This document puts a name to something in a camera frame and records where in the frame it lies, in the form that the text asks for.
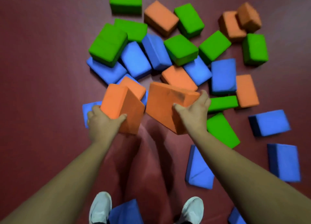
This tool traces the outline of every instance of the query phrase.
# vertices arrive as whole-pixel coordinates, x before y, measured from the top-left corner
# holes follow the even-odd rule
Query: white sneaker
[[[191,222],[192,224],[199,224],[203,219],[204,205],[203,200],[199,197],[192,197],[187,200],[183,210],[181,211],[181,216],[177,224],[183,222]]]
[[[89,223],[107,223],[111,209],[112,199],[110,194],[108,194],[107,192],[99,192],[91,205]]]

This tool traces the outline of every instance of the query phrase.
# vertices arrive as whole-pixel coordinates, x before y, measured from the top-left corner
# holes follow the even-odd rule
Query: green foam block
[[[211,98],[211,101],[208,112],[220,112],[229,108],[237,108],[239,106],[235,95]]]
[[[167,39],[164,41],[164,45],[169,57],[177,66],[191,62],[198,56],[199,49],[183,35],[177,35]]]
[[[129,41],[136,41],[138,44],[142,43],[142,39],[147,34],[148,25],[146,23],[138,23],[124,19],[115,19],[115,27],[125,31]]]
[[[113,14],[141,14],[142,0],[109,0]]]
[[[239,138],[236,136],[230,124],[221,112],[207,120],[206,128],[208,132],[229,148],[233,149],[240,143]]]
[[[269,60],[264,35],[247,34],[242,43],[245,65],[259,66]]]
[[[107,23],[89,48],[94,60],[113,67],[126,46],[127,33]]]
[[[178,29],[185,37],[189,39],[201,33],[204,23],[191,4],[177,7],[174,12],[179,18]]]
[[[220,31],[216,31],[199,46],[199,55],[205,64],[208,65],[225,52],[230,45],[231,42],[227,37]]]

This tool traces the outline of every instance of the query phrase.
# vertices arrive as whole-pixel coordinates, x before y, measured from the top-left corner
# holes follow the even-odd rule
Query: forearm
[[[192,139],[247,223],[310,223],[307,197],[208,132]]]
[[[92,144],[1,224],[73,223],[97,177],[109,143]]]

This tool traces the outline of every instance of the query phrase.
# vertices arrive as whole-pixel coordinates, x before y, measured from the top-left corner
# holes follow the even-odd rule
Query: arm
[[[206,131],[205,91],[190,107],[174,106],[214,175],[249,224],[311,223],[311,200]]]
[[[75,222],[97,177],[100,165],[126,115],[111,120],[98,106],[94,106],[92,111],[88,112],[88,118],[89,135],[92,141],[90,147],[3,219],[1,224]]]

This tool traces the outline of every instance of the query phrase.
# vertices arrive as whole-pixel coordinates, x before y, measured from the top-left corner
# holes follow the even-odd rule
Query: hand
[[[117,119],[110,119],[101,111],[98,105],[95,105],[92,111],[87,113],[87,117],[91,141],[93,143],[108,143],[108,145],[110,145],[127,115],[122,114]]]
[[[175,110],[192,138],[197,134],[207,131],[207,111],[210,105],[211,99],[205,90],[202,90],[201,96],[187,108],[179,104],[174,104]]]

